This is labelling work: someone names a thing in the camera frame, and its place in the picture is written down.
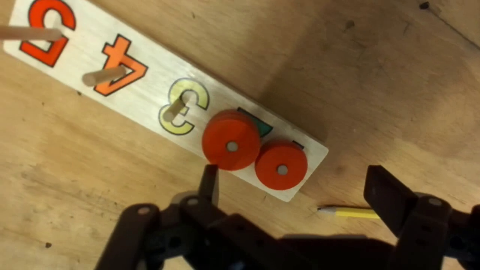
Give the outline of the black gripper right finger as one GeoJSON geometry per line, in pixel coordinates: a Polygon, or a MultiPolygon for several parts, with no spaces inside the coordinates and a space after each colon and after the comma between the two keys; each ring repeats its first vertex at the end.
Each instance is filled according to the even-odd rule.
{"type": "Polygon", "coordinates": [[[368,167],[363,197],[395,236],[417,204],[417,195],[381,165],[368,167]]]}

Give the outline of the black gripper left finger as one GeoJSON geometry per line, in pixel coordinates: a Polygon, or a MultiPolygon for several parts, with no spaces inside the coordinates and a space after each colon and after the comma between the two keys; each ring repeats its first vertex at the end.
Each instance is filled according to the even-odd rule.
{"type": "Polygon", "coordinates": [[[218,186],[218,167],[207,165],[204,168],[201,183],[198,188],[198,195],[216,206],[219,203],[219,186],[218,186]]]}

